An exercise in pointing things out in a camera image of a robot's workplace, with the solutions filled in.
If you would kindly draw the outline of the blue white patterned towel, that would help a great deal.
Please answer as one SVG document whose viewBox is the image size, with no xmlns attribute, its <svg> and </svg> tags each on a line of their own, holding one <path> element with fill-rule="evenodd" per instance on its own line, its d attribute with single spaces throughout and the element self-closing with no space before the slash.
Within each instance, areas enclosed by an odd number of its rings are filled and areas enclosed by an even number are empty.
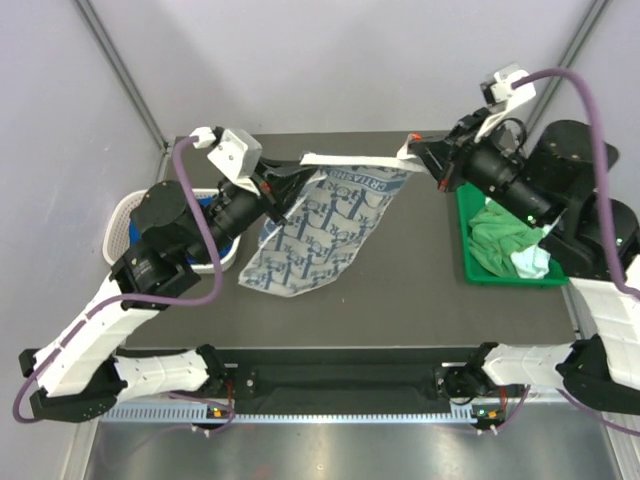
<svg viewBox="0 0 640 480">
<path fill-rule="evenodd" d="M 267 220 L 258 249 L 240 272 L 240 286 L 291 298 L 336 281 L 381 222 L 414 173 L 426 167 L 402 146 L 395 156 L 306 153 L 318 171 L 282 226 Z"/>
</svg>

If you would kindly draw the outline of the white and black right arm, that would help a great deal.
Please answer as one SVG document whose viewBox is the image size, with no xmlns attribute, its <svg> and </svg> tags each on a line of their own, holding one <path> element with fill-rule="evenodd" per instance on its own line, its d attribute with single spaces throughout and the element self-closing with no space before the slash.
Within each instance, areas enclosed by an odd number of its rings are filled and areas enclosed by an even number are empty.
<svg viewBox="0 0 640 480">
<path fill-rule="evenodd" d="M 492 139 L 474 142 L 481 120 L 480 109 L 464 117 L 442 138 L 410 136 L 408 152 L 416 155 L 444 192 L 469 183 L 529 228 L 551 226 L 542 248 L 563 272 L 582 280 L 612 280 L 606 265 L 604 240 L 597 225 L 594 153 L 589 126 L 575 120 L 549 124 L 528 157 L 509 152 Z M 622 266 L 639 253 L 638 221 L 631 210 L 613 202 L 614 233 L 622 233 L 622 246 L 614 253 Z M 639 415 L 639 387 L 623 386 L 613 379 L 613 367 L 605 360 L 604 334 L 578 341 L 570 347 L 569 360 L 560 363 L 562 385 L 585 406 L 611 413 Z"/>
</svg>

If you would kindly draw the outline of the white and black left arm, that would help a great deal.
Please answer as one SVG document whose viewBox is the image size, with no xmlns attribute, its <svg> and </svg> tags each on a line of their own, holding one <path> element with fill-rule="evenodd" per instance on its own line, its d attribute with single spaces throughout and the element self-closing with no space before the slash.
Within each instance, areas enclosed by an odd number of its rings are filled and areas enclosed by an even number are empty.
<svg viewBox="0 0 640 480">
<path fill-rule="evenodd" d="M 176 172 L 177 180 L 144 192 L 130 215 L 139 238 L 94 298 L 56 340 L 20 354 L 18 422 L 81 423 L 129 399 L 172 392 L 206 398 L 226 387 L 226 368 L 211 345 L 139 357 L 118 350 L 168 307 L 213 301 L 222 285 L 221 251 L 263 216 L 285 220 L 316 170 L 260 159 L 249 177 L 253 190 L 223 179 L 206 205 L 184 169 Z"/>
</svg>

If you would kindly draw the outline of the green towel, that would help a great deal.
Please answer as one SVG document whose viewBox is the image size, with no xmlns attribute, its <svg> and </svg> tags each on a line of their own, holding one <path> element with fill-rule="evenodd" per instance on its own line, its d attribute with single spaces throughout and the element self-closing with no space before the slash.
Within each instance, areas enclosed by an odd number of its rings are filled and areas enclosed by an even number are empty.
<svg viewBox="0 0 640 480">
<path fill-rule="evenodd" d="M 509 258 L 524 243 L 530 228 L 494 200 L 485 205 L 469 221 L 471 255 L 489 272 L 503 278 L 519 278 Z"/>
</svg>

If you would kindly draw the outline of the pale mint towel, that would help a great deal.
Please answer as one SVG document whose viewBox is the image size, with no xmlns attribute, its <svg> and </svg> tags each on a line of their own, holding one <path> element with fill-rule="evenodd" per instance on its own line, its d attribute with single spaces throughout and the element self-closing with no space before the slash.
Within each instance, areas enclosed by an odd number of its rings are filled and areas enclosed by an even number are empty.
<svg viewBox="0 0 640 480">
<path fill-rule="evenodd" d="M 550 233 L 551 225 L 528 230 L 524 243 L 509 256 L 516 275 L 522 279 L 542 279 L 549 273 L 550 253 L 540 242 Z"/>
</svg>

